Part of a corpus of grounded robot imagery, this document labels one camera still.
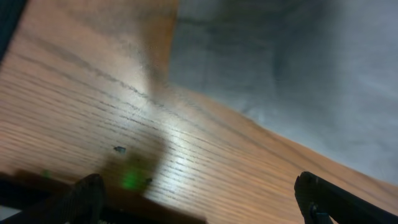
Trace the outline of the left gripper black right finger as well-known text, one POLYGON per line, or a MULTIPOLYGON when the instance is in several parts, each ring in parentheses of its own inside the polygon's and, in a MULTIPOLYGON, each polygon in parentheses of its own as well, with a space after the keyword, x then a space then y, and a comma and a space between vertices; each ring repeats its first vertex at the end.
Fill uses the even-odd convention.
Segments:
POLYGON ((296 178, 294 190, 305 224, 397 223, 396 215, 311 172, 302 172, 296 178))

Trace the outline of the grey shorts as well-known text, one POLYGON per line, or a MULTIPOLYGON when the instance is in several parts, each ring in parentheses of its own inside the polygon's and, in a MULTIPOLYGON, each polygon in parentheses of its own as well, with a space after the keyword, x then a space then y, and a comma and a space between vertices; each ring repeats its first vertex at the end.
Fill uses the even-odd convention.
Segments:
POLYGON ((397 182, 397 0, 189 0, 169 78, 397 182))

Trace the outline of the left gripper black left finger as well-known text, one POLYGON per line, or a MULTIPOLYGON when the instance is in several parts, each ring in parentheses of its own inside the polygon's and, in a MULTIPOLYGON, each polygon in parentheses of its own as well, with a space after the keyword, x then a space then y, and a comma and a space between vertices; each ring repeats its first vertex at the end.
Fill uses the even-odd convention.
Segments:
POLYGON ((5 219, 5 224, 98 223, 106 198, 103 178, 90 174, 57 193, 5 219))

